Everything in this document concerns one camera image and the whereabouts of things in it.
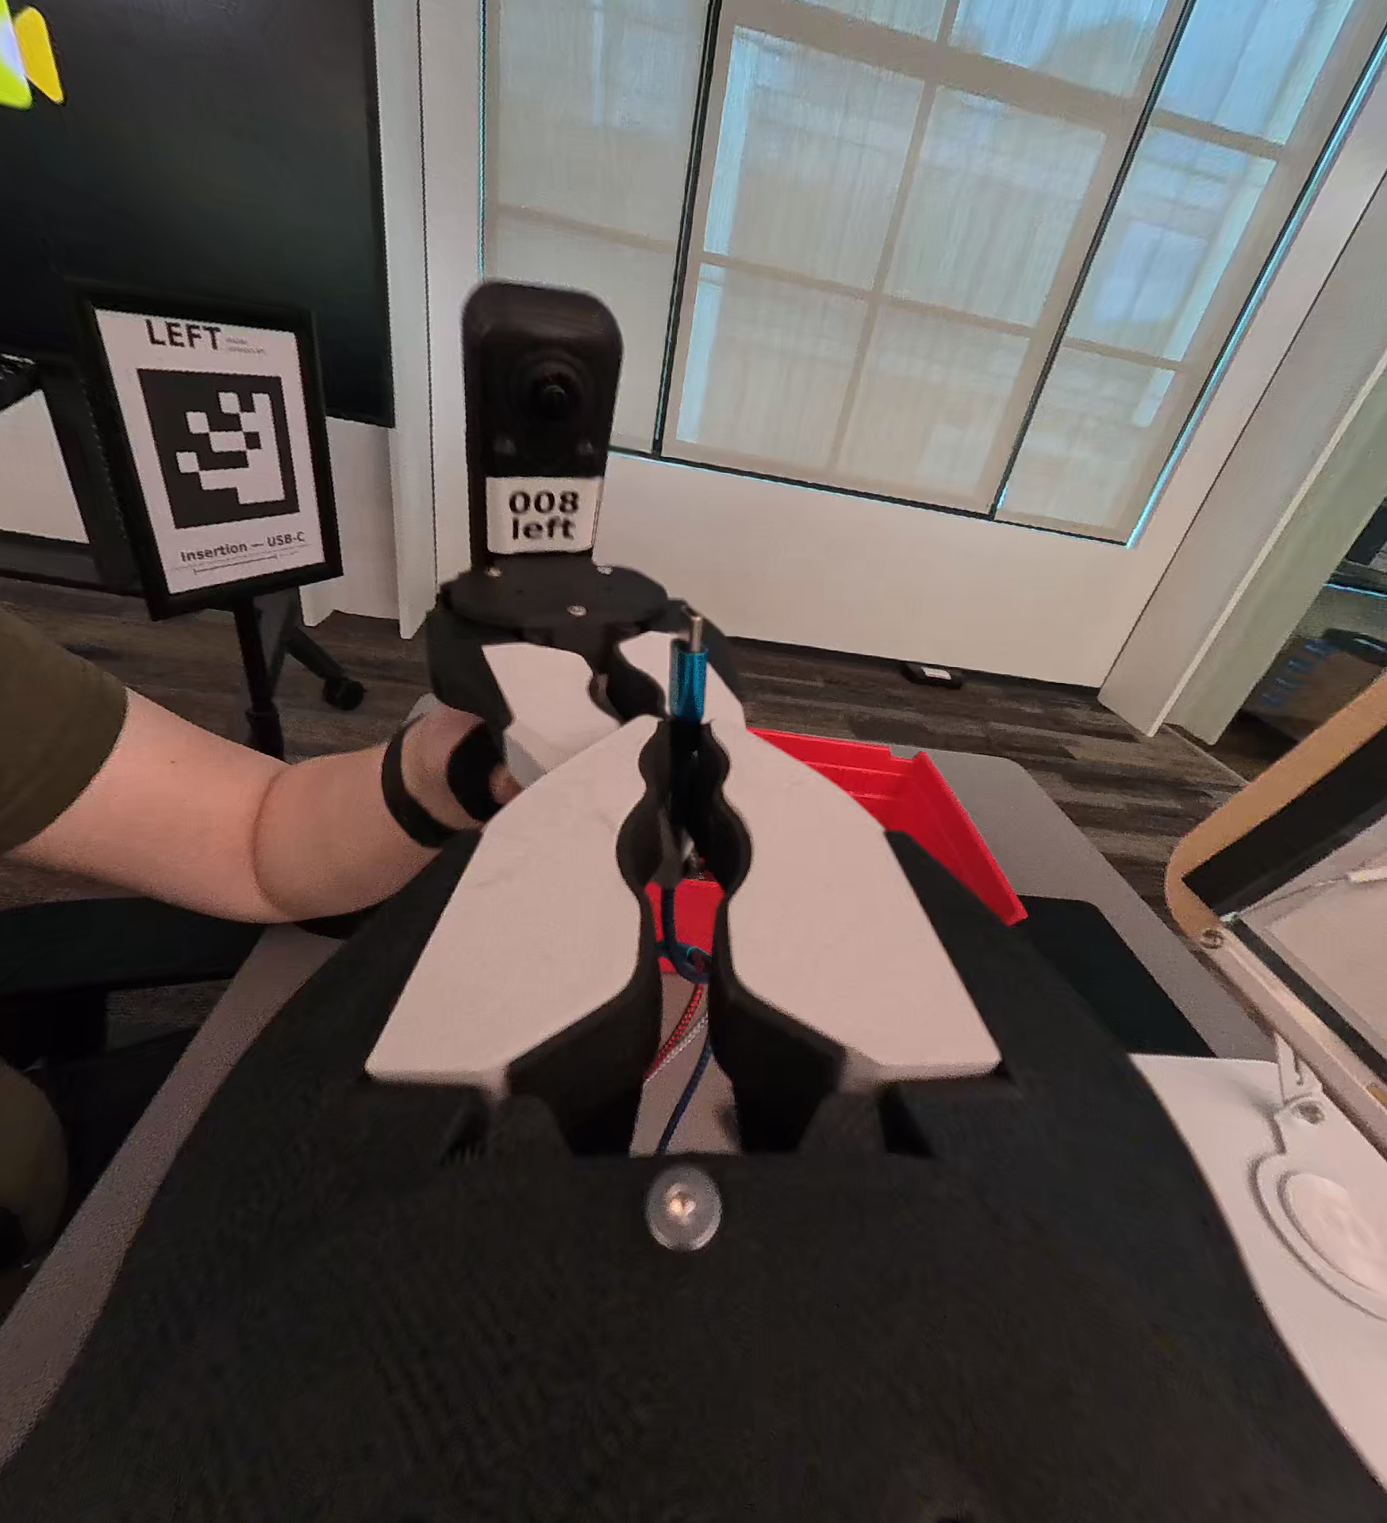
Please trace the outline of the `large black wall screen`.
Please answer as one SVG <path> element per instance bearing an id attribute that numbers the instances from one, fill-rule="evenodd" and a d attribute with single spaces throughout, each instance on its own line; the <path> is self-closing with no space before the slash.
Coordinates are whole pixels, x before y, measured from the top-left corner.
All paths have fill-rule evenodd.
<path id="1" fill-rule="evenodd" d="M 76 279 L 309 311 L 389 426 L 374 2 L 0 1 L 0 349 L 68 357 Z"/>

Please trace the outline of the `person's left forearm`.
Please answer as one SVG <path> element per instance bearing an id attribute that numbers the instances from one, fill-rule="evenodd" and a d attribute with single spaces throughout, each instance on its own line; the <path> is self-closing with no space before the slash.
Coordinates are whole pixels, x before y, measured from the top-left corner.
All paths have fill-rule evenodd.
<path id="1" fill-rule="evenodd" d="M 392 818 L 381 760 L 277 760 L 131 693 L 93 781 L 12 856 L 235 921 L 346 915 L 435 857 Z"/>

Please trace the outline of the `red plastic bin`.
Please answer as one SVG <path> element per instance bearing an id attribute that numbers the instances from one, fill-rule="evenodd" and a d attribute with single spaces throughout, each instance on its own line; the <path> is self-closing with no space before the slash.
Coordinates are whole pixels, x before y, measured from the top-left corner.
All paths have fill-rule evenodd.
<path id="1" fill-rule="evenodd" d="M 1023 901 L 969 811 L 922 752 L 902 758 L 889 746 L 871 741 L 775 730 L 758 733 L 836 782 L 882 827 L 914 838 L 1002 923 L 1026 920 Z"/>

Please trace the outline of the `black framed tag sign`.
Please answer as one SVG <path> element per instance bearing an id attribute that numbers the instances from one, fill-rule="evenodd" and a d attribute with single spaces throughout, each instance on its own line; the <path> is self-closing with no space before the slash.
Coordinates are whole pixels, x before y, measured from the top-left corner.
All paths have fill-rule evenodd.
<path id="1" fill-rule="evenodd" d="M 68 295 L 151 616 L 342 575 L 315 316 L 79 277 Z"/>

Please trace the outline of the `black desk mat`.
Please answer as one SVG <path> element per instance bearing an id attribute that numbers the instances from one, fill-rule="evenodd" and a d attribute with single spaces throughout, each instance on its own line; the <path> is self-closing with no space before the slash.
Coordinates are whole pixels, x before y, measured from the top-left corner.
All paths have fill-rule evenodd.
<path id="1" fill-rule="evenodd" d="M 1215 1056 L 1100 905 L 1047 894 L 1026 894 L 1023 905 L 1020 926 L 1026 941 L 1085 1000 L 1125 1052 Z"/>

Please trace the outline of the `black office chair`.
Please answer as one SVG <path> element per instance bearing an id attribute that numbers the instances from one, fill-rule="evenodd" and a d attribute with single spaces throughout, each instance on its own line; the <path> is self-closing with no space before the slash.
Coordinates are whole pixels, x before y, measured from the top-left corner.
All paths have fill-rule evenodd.
<path id="1" fill-rule="evenodd" d="M 0 1057 L 28 1070 L 96 1056 L 112 993 L 229 979 L 261 934 L 139 896 L 0 909 Z"/>

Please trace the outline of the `tangle of assorted cables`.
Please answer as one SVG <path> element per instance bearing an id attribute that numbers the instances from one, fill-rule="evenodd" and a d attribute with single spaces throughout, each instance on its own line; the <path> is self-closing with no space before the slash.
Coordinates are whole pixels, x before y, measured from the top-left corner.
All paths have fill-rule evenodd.
<path id="1" fill-rule="evenodd" d="M 707 621 L 702 613 L 688 613 L 686 631 L 673 635 L 670 651 L 667 704 L 672 722 L 673 771 L 667 822 L 673 846 L 672 862 L 660 867 L 657 875 L 657 949 L 660 958 L 692 984 L 692 997 L 673 1035 L 665 1038 L 652 1059 L 648 1075 L 656 1076 L 672 1057 L 680 1056 L 692 1035 L 702 1033 L 704 1041 L 684 1089 L 659 1136 L 654 1148 L 657 1155 L 672 1150 L 713 1056 L 708 1012 L 704 1006 L 713 963 L 712 952 L 683 941 L 678 929 L 680 885 L 686 877 L 697 878 L 704 872 L 716 781 L 712 770 L 713 736 L 705 720 L 708 645 Z"/>

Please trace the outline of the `wood-edged panel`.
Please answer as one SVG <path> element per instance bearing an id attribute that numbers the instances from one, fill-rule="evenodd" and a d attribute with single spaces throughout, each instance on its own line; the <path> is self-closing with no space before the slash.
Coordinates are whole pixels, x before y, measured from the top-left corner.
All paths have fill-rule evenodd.
<path id="1" fill-rule="evenodd" d="M 1387 1158 L 1387 672 L 1178 843 L 1164 897 Z"/>

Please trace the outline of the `black sign stand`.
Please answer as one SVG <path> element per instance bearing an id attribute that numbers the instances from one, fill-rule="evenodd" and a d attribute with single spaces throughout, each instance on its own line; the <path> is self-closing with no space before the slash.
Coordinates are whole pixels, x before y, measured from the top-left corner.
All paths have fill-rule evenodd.
<path id="1" fill-rule="evenodd" d="M 365 685 L 309 632 L 298 589 L 235 599 L 231 610 L 245 672 L 247 744 L 253 749 L 285 758 L 278 686 L 288 658 L 322 680 L 328 706 L 342 712 L 362 707 Z"/>

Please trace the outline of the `white stand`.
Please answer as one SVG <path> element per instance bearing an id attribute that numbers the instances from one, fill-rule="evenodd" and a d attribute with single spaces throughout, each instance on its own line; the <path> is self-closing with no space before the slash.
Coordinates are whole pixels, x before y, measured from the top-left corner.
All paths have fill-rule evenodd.
<path id="1" fill-rule="evenodd" d="M 1387 1160 L 1304 1070 L 1137 1056 L 1295 1362 L 1387 1490 Z"/>

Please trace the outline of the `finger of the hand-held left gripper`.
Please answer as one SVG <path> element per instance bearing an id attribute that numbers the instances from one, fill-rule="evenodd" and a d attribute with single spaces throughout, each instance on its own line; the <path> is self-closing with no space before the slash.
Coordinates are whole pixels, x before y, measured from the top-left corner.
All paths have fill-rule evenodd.
<path id="1" fill-rule="evenodd" d="M 509 709 L 502 746 L 513 776 L 545 776 L 643 717 L 624 720 L 616 712 L 616 648 L 603 672 L 580 653 L 552 645 L 485 647 Z"/>
<path id="2" fill-rule="evenodd" d="M 646 631 L 620 640 L 616 648 L 616 712 L 624 718 L 654 715 L 668 718 L 672 707 L 673 642 L 665 631 Z M 721 629 L 707 632 L 704 720 L 747 726 L 740 672 L 731 642 Z"/>

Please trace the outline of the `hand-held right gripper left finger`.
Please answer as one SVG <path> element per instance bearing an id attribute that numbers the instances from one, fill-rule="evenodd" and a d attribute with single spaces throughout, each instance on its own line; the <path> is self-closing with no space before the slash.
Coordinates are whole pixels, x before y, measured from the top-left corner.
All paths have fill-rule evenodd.
<path id="1" fill-rule="evenodd" d="M 646 883 L 667 739 L 662 720 L 638 717 L 483 830 L 366 1059 L 371 1078 L 638 1092 L 664 1009 Z"/>

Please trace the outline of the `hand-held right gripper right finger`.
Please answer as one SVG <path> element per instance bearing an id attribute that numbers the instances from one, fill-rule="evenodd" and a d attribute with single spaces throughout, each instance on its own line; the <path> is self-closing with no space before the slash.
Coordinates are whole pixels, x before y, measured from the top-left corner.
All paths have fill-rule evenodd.
<path id="1" fill-rule="evenodd" d="M 884 827 L 844 789 L 747 725 L 710 736 L 729 770 L 748 865 L 727 891 L 740 990 L 820 1036 L 836 1088 L 990 1075 L 1001 1049 Z"/>

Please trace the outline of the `large gridded window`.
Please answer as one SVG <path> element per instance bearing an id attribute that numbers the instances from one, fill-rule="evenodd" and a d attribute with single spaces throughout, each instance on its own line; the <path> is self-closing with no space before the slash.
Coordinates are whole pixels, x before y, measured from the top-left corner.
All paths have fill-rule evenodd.
<path id="1" fill-rule="evenodd" d="M 624 332 L 612 445 L 1130 544 L 1387 1 L 481 6 L 481 266 Z"/>

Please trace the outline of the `person's left hand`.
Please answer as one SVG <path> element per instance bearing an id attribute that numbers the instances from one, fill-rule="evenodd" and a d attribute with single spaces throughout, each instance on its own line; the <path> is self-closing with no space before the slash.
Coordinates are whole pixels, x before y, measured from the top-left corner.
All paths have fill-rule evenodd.
<path id="1" fill-rule="evenodd" d="M 437 849 L 483 827 L 523 786 L 481 717 L 435 701 L 389 739 L 379 789 L 394 824 L 419 848 Z"/>

